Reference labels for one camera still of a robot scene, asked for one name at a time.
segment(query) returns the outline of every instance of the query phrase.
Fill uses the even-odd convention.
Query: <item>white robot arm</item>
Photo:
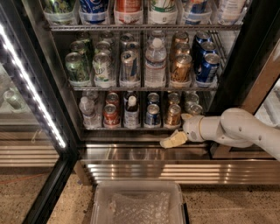
[[[230,108],[221,116],[197,115],[186,119],[183,117],[183,120],[183,132],[177,132],[169,138],[173,143],[166,144],[167,139],[162,141],[164,148],[183,144],[186,139],[193,142],[212,140],[239,148],[256,144],[280,160],[280,130],[267,126],[243,109]]]

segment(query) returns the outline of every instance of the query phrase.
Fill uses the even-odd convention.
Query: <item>can label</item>
[[[152,0],[150,7],[153,11],[171,12],[174,10],[175,1],[173,0]]]

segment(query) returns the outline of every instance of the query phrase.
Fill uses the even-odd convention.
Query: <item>bottle cap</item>
[[[131,95],[129,97],[129,106],[133,107],[135,105],[137,105],[137,98],[134,95]]]
[[[159,48],[163,44],[163,41],[160,38],[154,38],[152,44],[154,47]]]
[[[86,96],[83,96],[80,98],[80,102],[86,104],[88,102],[88,98]]]

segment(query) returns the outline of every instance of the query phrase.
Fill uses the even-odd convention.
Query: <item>floor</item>
[[[21,223],[49,171],[32,176],[0,173],[0,223]],[[182,186],[191,224],[280,223],[280,186]],[[66,183],[48,224],[89,224],[95,190],[76,174]]]

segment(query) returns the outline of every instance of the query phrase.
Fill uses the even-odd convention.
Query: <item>plastic bottle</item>
[[[145,58],[145,86],[158,88],[165,85],[166,48],[160,38],[148,46]]]
[[[124,126],[129,129],[139,127],[139,105],[137,98],[132,95],[126,103],[124,110]]]
[[[95,113],[95,102],[86,96],[81,97],[79,104],[80,111],[85,116],[91,116]]]

